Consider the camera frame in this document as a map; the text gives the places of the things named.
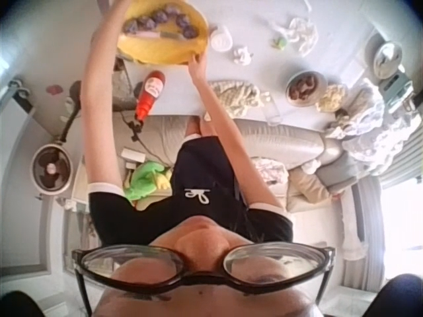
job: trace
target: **red bottle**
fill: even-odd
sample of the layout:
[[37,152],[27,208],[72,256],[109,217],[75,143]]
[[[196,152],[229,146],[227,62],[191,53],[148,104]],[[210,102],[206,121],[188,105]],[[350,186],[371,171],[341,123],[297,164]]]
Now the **red bottle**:
[[135,118],[143,122],[148,116],[154,102],[158,99],[165,86],[165,74],[161,71],[152,71],[144,80],[143,88],[138,96]]

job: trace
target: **white table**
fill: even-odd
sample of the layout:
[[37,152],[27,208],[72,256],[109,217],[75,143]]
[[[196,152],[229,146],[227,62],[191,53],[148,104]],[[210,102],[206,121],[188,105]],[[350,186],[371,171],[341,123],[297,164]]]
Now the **white table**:
[[[365,44],[375,29],[359,12],[361,1],[309,0],[307,12],[303,0],[190,0],[204,14],[210,25],[224,24],[234,46],[248,46],[254,54],[252,63],[233,63],[232,52],[217,53],[209,48],[208,79],[241,79],[270,91],[282,117],[282,124],[322,130],[334,119],[333,114],[319,113],[314,106],[296,108],[286,100],[285,90],[292,75],[301,70],[315,70],[329,80],[341,80],[352,86],[366,70]],[[319,41],[314,50],[302,58],[292,46],[284,51],[271,44],[276,33],[268,21],[288,26],[293,17],[309,17],[317,26]],[[133,86],[153,69],[166,75],[162,96],[154,105],[153,115],[202,114],[204,109],[192,86],[185,66],[138,65],[126,62]],[[266,121],[262,109],[248,112],[246,119]]]

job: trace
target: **hand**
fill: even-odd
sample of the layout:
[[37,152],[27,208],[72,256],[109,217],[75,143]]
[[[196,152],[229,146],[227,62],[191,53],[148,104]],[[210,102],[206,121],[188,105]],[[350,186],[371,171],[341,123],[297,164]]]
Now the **hand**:
[[191,60],[188,63],[188,71],[194,85],[206,81],[206,66],[207,66],[207,55],[192,54]]

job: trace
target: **white logo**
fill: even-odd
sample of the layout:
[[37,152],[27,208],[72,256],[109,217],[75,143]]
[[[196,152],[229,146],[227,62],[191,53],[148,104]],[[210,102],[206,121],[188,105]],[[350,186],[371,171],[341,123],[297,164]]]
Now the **white logo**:
[[208,205],[210,203],[210,200],[208,197],[204,194],[205,192],[209,192],[210,190],[185,190],[185,197],[187,198],[195,198],[198,197],[198,200],[203,205]]

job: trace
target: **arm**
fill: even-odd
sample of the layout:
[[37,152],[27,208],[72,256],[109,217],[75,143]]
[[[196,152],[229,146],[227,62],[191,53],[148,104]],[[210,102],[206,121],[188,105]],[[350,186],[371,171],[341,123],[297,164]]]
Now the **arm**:
[[193,57],[188,65],[192,82],[208,111],[217,137],[232,165],[237,177],[240,189],[248,203],[268,203],[281,207],[280,202],[269,190],[268,186],[251,162],[243,144],[243,137],[235,125],[235,122],[228,116],[226,110],[220,104],[214,91],[206,81],[206,57],[202,55],[198,60]]
[[112,125],[112,72],[124,15],[132,0],[115,0],[97,31],[81,87],[85,165],[89,183],[122,187]]

